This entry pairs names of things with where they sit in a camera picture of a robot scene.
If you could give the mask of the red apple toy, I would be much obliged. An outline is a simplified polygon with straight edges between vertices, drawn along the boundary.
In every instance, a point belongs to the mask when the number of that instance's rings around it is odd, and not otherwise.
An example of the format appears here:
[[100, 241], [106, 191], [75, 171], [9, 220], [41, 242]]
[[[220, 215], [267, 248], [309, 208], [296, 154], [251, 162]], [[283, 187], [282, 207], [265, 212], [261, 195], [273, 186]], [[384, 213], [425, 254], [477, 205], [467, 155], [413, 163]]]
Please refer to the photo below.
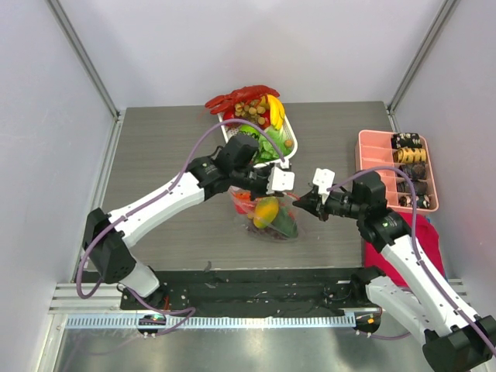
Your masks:
[[248, 215], [254, 211], [256, 202], [252, 201], [250, 197], [249, 191], [234, 191], [232, 193], [232, 200], [238, 214]]

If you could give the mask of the clear zip bag orange zipper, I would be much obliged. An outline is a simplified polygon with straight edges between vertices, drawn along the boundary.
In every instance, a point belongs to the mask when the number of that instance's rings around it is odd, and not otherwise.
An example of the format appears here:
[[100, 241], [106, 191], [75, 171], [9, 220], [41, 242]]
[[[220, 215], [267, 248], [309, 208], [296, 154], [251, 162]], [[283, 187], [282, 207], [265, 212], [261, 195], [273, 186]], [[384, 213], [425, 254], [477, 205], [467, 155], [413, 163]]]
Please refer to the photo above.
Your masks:
[[251, 199], [249, 191], [231, 187], [229, 197], [235, 209], [235, 221], [251, 236], [276, 242], [298, 239], [301, 227], [293, 202], [299, 197], [284, 191], [282, 196]]

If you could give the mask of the orange yellow mango toy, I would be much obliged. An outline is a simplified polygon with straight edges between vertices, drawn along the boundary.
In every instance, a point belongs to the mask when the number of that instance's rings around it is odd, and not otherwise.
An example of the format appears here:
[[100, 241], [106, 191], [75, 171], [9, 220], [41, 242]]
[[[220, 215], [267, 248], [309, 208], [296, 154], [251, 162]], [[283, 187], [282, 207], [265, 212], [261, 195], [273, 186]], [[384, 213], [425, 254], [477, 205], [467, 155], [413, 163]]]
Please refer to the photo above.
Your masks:
[[253, 224], [263, 229], [268, 227], [276, 217], [279, 210], [279, 202], [276, 197], [261, 198], [253, 211]]

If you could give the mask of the purple grape bunch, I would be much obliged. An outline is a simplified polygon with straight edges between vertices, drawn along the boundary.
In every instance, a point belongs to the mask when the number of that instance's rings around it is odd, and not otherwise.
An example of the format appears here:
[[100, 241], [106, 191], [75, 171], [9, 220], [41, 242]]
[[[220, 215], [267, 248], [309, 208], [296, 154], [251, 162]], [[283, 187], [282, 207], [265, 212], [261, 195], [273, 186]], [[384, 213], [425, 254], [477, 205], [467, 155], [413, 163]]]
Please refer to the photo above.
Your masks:
[[277, 231], [276, 229], [272, 229], [269, 226], [263, 229], [259, 229], [254, 225], [249, 225], [246, 229], [248, 233], [260, 238], [278, 240], [286, 239], [284, 234], [281, 234], [279, 231]]

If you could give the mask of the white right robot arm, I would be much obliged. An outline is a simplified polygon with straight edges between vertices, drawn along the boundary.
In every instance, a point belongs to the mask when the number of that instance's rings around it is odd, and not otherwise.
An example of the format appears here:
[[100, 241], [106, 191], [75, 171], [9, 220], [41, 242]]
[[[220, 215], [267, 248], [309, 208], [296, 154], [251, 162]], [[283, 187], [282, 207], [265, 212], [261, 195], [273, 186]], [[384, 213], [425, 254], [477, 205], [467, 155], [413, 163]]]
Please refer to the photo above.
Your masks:
[[388, 207], [379, 167], [349, 177], [352, 190], [333, 184], [334, 175], [317, 169], [312, 189], [293, 205], [325, 221], [331, 215], [356, 220], [370, 243], [405, 280], [401, 290], [377, 267], [359, 269], [351, 278], [350, 297], [360, 306], [371, 302], [399, 322], [420, 343], [434, 371], [469, 371], [495, 356], [495, 320], [481, 316], [455, 292], [433, 265], [412, 221]]

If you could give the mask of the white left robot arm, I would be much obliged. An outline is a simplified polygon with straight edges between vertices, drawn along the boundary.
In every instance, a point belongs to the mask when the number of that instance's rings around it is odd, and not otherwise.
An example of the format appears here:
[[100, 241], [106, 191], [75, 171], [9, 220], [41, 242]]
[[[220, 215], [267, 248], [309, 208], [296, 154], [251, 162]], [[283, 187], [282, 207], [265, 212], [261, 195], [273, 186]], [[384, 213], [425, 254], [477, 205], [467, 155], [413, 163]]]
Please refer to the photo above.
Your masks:
[[168, 183], [141, 199], [111, 212], [93, 209], [86, 218], [80, 264], [94, 265], [97, 285], [122, 284], [145, 307], [159, 308], [164, 286], [150, 267], [131, 254], [131, 248], [171, 217], [231, 187], [244, 188], [256, 197], [272, 195], [274, 165], [254, 166], [251, 159], [256, 151], [254, 138], [234, 136], [211, 155], [189, 158]]

